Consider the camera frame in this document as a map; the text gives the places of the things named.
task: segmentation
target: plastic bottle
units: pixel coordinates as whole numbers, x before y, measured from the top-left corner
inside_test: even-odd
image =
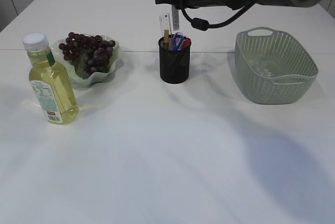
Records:
[[[66,125],[79,113],[65,67],[55,62],[46,36],[32,33],[24,37],[32,68],[29,82],[50,123]]]

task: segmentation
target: white bottle cap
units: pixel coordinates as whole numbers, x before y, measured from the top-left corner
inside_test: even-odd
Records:
[[[23,38],[23,45],[29,52],[39,52],[45,50],[49,42],[43,33],[31,33]]]

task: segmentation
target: grape bunch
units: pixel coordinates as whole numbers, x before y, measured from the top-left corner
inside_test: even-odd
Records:
[[[64,60],[69,61],[71,65],[78,63],[84,71],[82,78],[87,79],[94,72],[108,72],[115,41],[108,42],[100,35],[89,37],[70,32],[65,42],[66,44],[59,44]]]

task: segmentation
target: bottle label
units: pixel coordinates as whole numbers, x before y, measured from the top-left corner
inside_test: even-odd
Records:
[[[36,80],[30,81],[30,85],[47,119],[51,122],[63,123],[51,85]]]
[[[50,66],[53,66],[55,61],[54,61],[54,57],[53,57],[53,54],[52,52],[50,52],[49,54],[47,54],[47,59],[48,59],[48,62],[50,64]]]

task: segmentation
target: pen holder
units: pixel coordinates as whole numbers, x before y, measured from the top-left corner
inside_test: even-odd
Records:
[[[167,50],[163,48],[163,39],[158,42],[161,79],[169,84],[181,84],[188,79],[191,44],[183,50]]]

